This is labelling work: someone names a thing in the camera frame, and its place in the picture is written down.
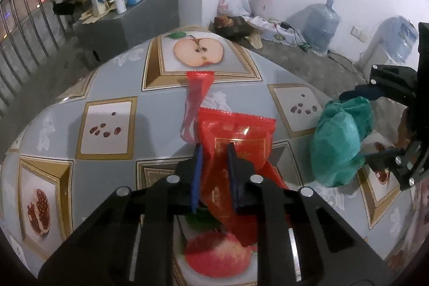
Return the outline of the red snack wrapper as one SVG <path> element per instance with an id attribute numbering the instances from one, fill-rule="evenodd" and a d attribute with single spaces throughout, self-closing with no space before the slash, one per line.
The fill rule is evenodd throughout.
<path id="1" fill-rule="evenodd" d="M 244 185 L 256 174 L 286 189 L 268 161 L 276 120 L 201 107 L 198 135 L 203 147 L 201 199 L 242 246 L 257 242 L 257 220 Z"/>

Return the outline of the large water jug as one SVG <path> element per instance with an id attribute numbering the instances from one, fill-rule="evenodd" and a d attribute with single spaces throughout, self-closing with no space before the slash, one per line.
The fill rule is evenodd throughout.
<path id="1" fill-rule="evenodd" d="M 334 11 L 333 5 L 334 0 L 327 0 L 325 4 L 309 6 L 310 11 L 302 30 L 309 47 L 320 55 L 327 54 L 339 26 L 340 16 Z"/>

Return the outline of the teal plastic bag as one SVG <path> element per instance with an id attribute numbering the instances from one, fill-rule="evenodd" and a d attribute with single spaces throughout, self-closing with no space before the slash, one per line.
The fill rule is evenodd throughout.
<path id="1" fill-rule="evenodd" d="M 349 184 L 365 163 L 360 154 L 361 143 L 373 127 L 368 99 L 328 102 L 310 142 L 310 164 L 315 180 L 324 187 Z"/>

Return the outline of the dark bag on floor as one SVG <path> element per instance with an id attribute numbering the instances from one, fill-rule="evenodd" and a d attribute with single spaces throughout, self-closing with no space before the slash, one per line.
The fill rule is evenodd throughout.
<path id="1" fill-rule="evenodd" d="M 214 20 L 215 33 L 224 38 L 247 37 L 250 36 L 254 30 L 243 17 L 221 15 Z"/>

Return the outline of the white plastic bag floor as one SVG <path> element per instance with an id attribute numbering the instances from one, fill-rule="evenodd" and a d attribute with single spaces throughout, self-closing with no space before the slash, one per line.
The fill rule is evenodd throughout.
<path id="1" fill-rule="evenodd" d="M 251 0 L 219 0 L 217 5 L 218 16 L 249 17 L 252 13 Z"/>

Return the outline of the dark grey cabinet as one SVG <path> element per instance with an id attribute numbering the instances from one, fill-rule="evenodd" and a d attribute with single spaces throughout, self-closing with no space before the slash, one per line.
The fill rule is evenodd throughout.
<path id="1" fill-rule="evenodd" d="M 178 0 L 142 0 L 122 14 L 114 10 L 95 23 L 78 21 L 73 31 L 80 46 L 104 63 L 179 25 Z"/>

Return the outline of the metal balcony railing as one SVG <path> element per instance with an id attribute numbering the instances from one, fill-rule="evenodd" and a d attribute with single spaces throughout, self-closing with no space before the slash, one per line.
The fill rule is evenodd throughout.
<path id="1" fill-rule="evenodd" d="M 71 27 L 55 14 L 60 0 L 1 0 L 1 114 L 27 80 L 68 40 Z"/>

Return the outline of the water dispenser with jug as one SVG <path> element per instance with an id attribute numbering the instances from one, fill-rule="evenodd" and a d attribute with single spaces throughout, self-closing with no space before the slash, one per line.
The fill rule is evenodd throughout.
<path id="1" fill-rule="evenodd" d="M 356 66 L 368 76 L 372 65 L 405 65 L 417 40 L 418 31 L 410 21 L 390 17 L 380 24 Z"/>

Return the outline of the red torn wrapper strip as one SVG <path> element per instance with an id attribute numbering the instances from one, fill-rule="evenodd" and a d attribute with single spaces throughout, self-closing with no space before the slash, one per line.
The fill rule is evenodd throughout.
<path id="1" fill-rule="evenodd" d="M 180 135 L 189 144 L 198 142 L 198 110 L 214 83 L 214 74 L 213 71 L 188 71 L 186 73 L 188 95 Z"/>

